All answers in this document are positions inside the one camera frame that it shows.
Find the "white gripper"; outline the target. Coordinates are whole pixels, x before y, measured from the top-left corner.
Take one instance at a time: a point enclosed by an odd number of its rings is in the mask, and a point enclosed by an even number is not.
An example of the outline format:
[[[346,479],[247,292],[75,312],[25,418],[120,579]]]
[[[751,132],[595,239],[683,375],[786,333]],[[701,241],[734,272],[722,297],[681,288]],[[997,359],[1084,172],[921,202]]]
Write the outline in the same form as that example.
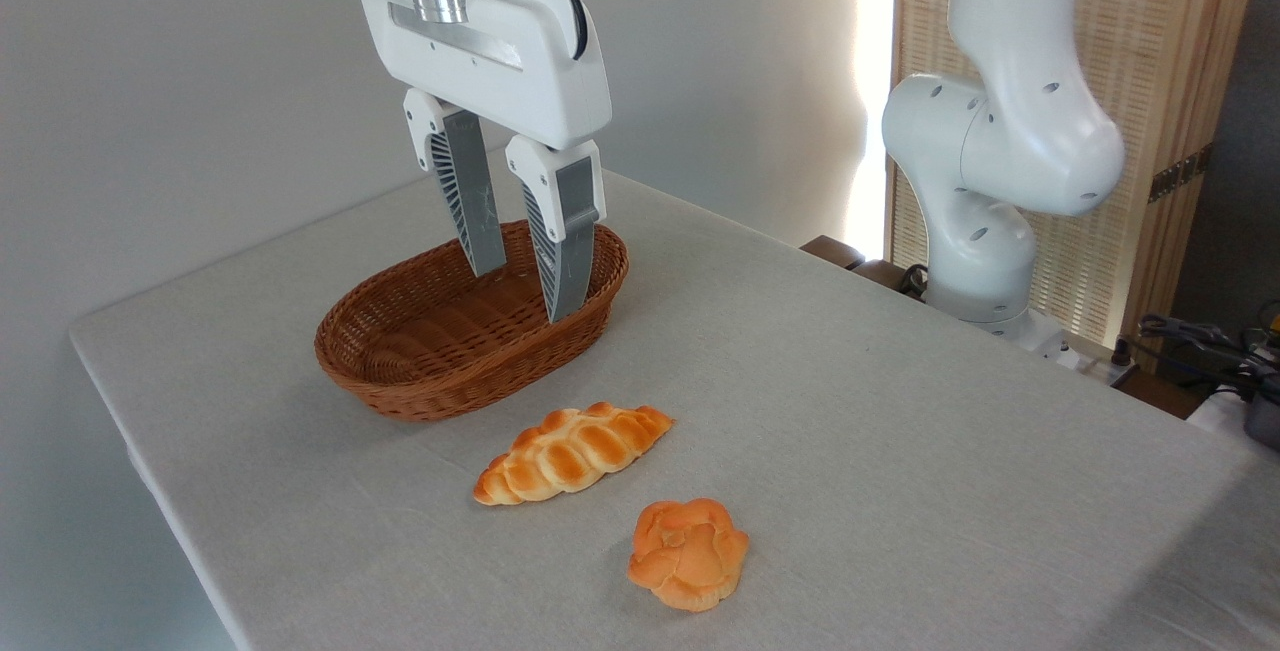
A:
[[[426,22],[408,0],[361,3],[387,72],[413,87],[403,100],[413,151],[439,183],[475,276],[506,263],[480,115],[521,133],[506,156],[522,185],[548,320],[575,313],[605,219],[600,153],[586,139],[613,113],[595,29],[575,59],[571,0],[467,0],[465,23]]]

